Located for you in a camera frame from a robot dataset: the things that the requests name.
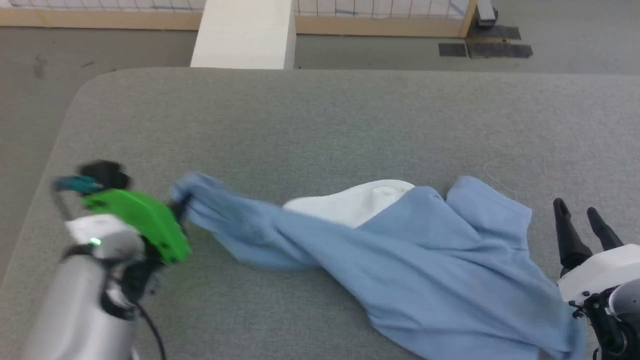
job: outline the gray floor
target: gray floor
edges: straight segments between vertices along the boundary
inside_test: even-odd
[[[637,1],[494,0],[530,59],[441,58],[423,38],[299,36],[296,68],[640,74]],[[100,74],[188,66],[195,32],[0,28],[0,278],[77,90]]]

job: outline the white pillar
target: white pillar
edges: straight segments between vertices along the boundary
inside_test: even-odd
[[[293,69],[295,51],[292,0],[207,0],[191,67]]]

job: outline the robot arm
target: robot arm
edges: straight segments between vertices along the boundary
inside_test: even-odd
[[[179,222],[189,198],[165,206],[126,190],[120,165],[98,161],[54,184],[55,199],[76,244],[60,260],[24,348],[23,360],[129,360],[137,319],[155,325],[140,302],[157,273],[190,250]],[[57,197],[74,190],[96,215],[71,218]],[[164,348],[159,341],[161,357]]]
[[[554,201],[554,213],[563,300],[577,309],[574,318],[587,316],[603,360],[640,359],[640,246],[624,245],[598,211],[589,208],[589,223],[604,249],[593,255],[573,228],[562,199]]]

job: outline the wooden frame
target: wooden frame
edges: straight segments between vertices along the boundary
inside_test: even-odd
[[[463,20],[297,17],[296,32],[317,35],[464,38],[476,12],[476,1],[469,0],[469,8]],[[201,13],[0,9],[0,26],[42,28],[198,30],[201,18]]]

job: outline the loose thread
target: loose thread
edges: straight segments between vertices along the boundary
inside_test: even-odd
[[[513,191],[513,190],[509,189],[507,186],[505,186],[503,183],[501,183],[501,182],[500,182],[500,180],[498,180],[498,179],[496,179],[495,177],[493,177],[493,176],[489,175],[489,172],[487,172],[487,171],[486,171],[486,166],[487,166],[487,165],[489,165],[490,163],[491,163],[491,161],[489,161],[488,163],[486,163],[486,164],[484,164],[484,165],[482,166],[482,168],[484,169],[484,173],[485,173],[488,177],[490,177],[493,181],[495,181],[496,183],[499,183],[499,184],[500,184],[503,188],[505,188],[508,192],[512,193],[512,194],[516,197],[516,201],[518,201],[518,194],[517,194],[515,191]]]

